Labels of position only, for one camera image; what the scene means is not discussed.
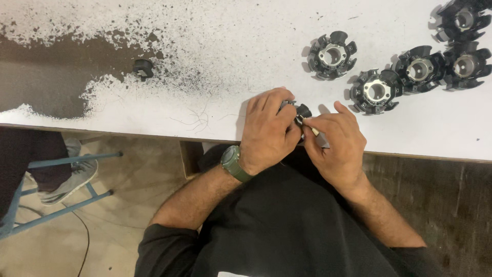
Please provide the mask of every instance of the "sneaker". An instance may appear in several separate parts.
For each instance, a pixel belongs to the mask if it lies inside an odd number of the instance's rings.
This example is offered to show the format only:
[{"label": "sneaker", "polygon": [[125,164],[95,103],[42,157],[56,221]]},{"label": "sneaker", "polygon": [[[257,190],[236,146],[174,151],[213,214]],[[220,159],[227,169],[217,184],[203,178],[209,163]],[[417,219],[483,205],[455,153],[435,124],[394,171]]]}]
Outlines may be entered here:
[{"label": "sneaker", "polygon": [[82,148],[82,144],[76,138],[67,138],[65,139],[65,146],[68,151],[68,156],[78,157],[80,155],[80,148]]},{"label": "sneaker", "polygon": [[37,195],[45,206],[57,204],[87,184],[94,177],[96,171],[96,160],[72,163],[72,177],[62,183],[55,191],[40,191]]}]

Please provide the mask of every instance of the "concrete floor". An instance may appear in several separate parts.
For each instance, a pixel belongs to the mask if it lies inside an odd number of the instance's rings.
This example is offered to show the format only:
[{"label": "concrete floor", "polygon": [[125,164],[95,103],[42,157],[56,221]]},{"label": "concrete floor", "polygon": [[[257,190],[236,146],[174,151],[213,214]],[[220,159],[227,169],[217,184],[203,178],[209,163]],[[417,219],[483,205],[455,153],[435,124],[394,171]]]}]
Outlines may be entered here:
[{"label": "concrete floor", "polygon": [[[91,244],[81,276],[133,276],[140,242],[160,204],[186,180],[179,142],[64,134],[82,139],[84,153],[123,151],[121,158],[101,160],[93,186],[115,194],[79,210]],[[364,170],[379,189],[424,237],[451,276],[492,276],[492,164],[432,161],[365,155]],[[27,181],[25,189],[35,184]],[[64,203],[89,196],[80,189]],[[21,204],[44,213],[36,195]],[[37,215],[19,209],[17,220]],[[87,247],[84,225],[72,213],[0,241],[0,277],[77,276]]]},{"label": "concrete floor", "polygon": [[[121,150],[124,156],[101,160],[92,182],[96,192],[113,189],[114,195],[75,211],[87,225],[91,240],[81,276],[133,276],[137,245],[150,218],[185,183],[179,142],[125,137],[83,142],[82,154]],[[26,182],[24,189],[32,187],[32,182]],[[81,188],[64,203],[70,205],[89,195]],[[64,208],[61,204],[44,207],[35,194],[22,197],[21,204],[44,213]],[[20,222],[36,217],[23,208],[17,214]],[[74,214],[65,214],[0,241],[0,276],[77,276],[86,247],[84,225]]]}]

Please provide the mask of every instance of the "black pants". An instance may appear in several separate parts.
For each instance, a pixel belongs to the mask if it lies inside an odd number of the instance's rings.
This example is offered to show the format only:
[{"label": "black pants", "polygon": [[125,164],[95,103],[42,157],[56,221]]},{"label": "black pants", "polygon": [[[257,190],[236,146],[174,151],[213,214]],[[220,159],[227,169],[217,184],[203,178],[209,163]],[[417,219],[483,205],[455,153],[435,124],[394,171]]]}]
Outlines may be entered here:
[{"label": "black pants", "polygon": [[0,127],[0,221],[28,171],[39,191],[54,191],[72,176],[70,164],[28,170],[32,161],[67,158],[59,132]]}]

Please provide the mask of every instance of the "blue metal stool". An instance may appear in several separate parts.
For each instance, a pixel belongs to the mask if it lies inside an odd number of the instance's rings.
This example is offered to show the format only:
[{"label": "blue metal stool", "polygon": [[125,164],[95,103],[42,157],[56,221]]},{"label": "blue metal stool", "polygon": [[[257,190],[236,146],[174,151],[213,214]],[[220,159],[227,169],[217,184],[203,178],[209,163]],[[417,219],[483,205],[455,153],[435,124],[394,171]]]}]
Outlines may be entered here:
[{"label": "blue metal stool", "polygon": [[[57,160],[31,162],[31,163],[29,163],[28,168],[32,169],[32,168],[49,167],[49,166],[56,166],[56,165],[61,165],[61,164],[70,164],[70,163],[75,163],[75,162],[99,160],[99,159],[104,159],[104,158],[121,157],[121,156],[123,156],[122,152],[111,153],[111,154],[85,155],[85,156],[63,158],[63,159],[57,159]],[[60,215],[74,211],[78,208],[81,208],[85,205],[88,205],[92,202],[96,202],[97,200],[103,199],[104,197],[110,196],[113,194],[113,190],[109,190],[106,193],[98,195],[94,191],[91,183],[89,182],[85,186],[87,187],[87,190],[89,190],[89,192],[91,193],[91,196],[92,196],[91,198],[89,198],[85,201],[82,201],[78,204],[75,204],[75,205],[66,207],[64,209],[61,209],[59,211],[56,211],[54,213],[42,216],[42,217],[35,219],[33,221],[30,221],[27,223],[17,223],[17,222],[15,222],[15,214],[17,212],[17,208],[19,207],[19,201],[20,201],[21,196],[29,195],[29,194],[33,194],[33,193],[37,192],[37,188],[22,191],[22,185],[23,184],[24,184],[24,180],[21,181],[19,188],[15,192],[14,198],[12,199],[12,203],[10,204],[10,207],[8,209],[7,214],[5,215],[5,217],[3,219],[0,218],[0,220],[3,223],[3,226],[0,227],[0,240],[6,238],[8,236],[15,235],[19,232],[27,230],[31,227],[34,227],[34,226],[41,224],[43,222],[46,222],[48,220],[51,220],[51,219],[58,217]]]}]

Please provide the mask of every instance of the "watch face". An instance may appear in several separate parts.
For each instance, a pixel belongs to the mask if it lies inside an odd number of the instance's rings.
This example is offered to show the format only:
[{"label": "watch face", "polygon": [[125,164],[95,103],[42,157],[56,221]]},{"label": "watch face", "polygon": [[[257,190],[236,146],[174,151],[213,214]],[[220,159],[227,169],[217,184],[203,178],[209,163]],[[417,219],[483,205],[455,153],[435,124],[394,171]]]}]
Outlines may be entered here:
[{"label": "watch face", "polygon": [[227,148],[221,158],[222,164],[229,162],[232,159],[233,154],[234,154],[234,146]]}]

